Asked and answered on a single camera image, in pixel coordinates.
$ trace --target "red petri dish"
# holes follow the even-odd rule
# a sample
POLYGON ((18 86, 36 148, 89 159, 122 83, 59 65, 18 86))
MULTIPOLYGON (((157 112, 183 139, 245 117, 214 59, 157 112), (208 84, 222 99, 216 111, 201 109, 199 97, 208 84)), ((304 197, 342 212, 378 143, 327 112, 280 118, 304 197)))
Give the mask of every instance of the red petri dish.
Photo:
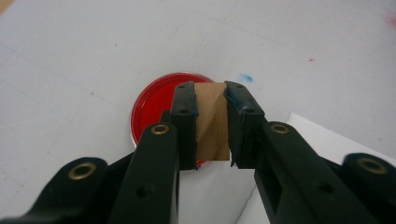
POLYGON ((139 142, 143 130, 161 119, 164 110, 172 106, 175 87, 183 82, 213 82, 212 79, 194 73, 172 73, 151 82, 137 97, 131 113, 131 135, 134 142, 139 142))

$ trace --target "screw hole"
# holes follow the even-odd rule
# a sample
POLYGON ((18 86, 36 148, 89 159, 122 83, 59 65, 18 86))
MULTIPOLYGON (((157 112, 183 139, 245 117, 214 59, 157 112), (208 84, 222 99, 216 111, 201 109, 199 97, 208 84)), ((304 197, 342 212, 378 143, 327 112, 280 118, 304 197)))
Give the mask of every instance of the screw hole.
POLYGON ((151 128, 151 132, 154 134, 163 134, 169 131, 169 127, 163 124, 156 125, 151 128))
POLYGON ((73 180, 80 180, 87 178, 93 172, 96 170, 96 165, 90 161, 84 162, 82 164, 79 164, 75 166, 70 172, 69 172, 69 178, 73 180))
POLYGON ((322 193, 326 193, 326 194, 334 193, 334 188, 326 182, 315 181, 313 184, 314 184, 315 188, 317 188, 322 193))
POLYGON ((144 184, 139 188, 137 188, 136 190, 136 196, 141 199, 145 199, 153 193, 154 193, 154 186, 150 184, 144 184))
POLYGON ((274 133, 288 133, 289 132, 289 128, 283 124, 274 124, 273 126, 271 126, 271 130, 274 133))
POLYGON ((385 167, 381 162, 370 158, 360 158, 358 159, 358 164, 364 170, 376 175, 383 175, 388 172, 387 167, 385 167))

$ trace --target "red stain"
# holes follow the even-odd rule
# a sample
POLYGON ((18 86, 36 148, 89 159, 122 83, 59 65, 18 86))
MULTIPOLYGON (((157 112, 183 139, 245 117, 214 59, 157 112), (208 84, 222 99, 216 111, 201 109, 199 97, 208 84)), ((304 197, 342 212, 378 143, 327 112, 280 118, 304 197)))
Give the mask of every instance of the red stain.
POLYGON ((396 29, 396 13, 389 12, 388 15, 385 16, 385 19, 387 19, 388 23, 396 29))

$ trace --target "brown cardboard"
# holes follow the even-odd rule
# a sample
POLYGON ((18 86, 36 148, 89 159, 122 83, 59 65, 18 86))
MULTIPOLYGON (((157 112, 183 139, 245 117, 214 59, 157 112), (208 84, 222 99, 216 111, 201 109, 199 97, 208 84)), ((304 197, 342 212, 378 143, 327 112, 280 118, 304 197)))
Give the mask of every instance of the brown cardboard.
POLYGON ((197 160, 228 161, 225 83, 195 83, 199 116, 196 120, 197 160))

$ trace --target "metal ring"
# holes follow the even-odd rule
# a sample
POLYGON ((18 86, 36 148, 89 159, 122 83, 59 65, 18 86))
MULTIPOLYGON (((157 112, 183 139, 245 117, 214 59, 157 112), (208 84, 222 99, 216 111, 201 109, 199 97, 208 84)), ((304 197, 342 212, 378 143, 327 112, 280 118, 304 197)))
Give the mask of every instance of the metal ring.
POLYGON ((283 124, 274 124, 271 126, 271 130, 274 133, 288 133, 290 131, 289 128, 283 124))
POLYGON ((164 134, 169 131, 169 127, 164 124, 155 125, 151 128, 151 132, 154 134, 164 134))
POLYGON ((90 176, 91 174, 93 174, 93 172, 95 172, 96 170, 96 165, 90 161, 84 162, 80 165, 75 166, 70 172, 69 172, 69 178, 73 179, 73 180, 80 180, 80 179, 84 179, 88 176, 90 176), (78 169, 81 168, 88 168, 87 172, 78 172, 78 169))
POLYGON ((388 172, 387 167, 381 162, 370 158, 360 158, 358 159, 358 164, 361 168, 376 175, 384 175, 388 172))

